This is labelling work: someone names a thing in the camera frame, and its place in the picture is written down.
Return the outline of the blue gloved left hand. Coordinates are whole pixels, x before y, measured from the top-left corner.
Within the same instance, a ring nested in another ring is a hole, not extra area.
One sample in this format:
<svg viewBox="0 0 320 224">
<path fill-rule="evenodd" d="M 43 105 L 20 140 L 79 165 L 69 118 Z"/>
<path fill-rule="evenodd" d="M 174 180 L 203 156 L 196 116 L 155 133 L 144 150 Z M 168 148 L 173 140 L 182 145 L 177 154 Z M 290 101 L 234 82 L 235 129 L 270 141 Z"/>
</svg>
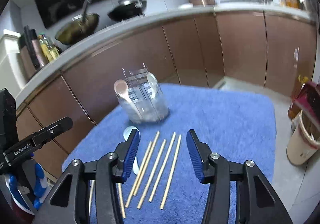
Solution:
<svg viewBox="0 0 320 224">
<path fill-rule="evenodd" d="M 32 157 L 22 163 L 27 185 L 21 184 L 22 178 L 17 178 L 14 174 L 4 174 L 5 184 L 9 189 L 14 203 L 24 212 L 34 215 L 42 206 L 50 188 L 43 167 Z"/>
</svg>

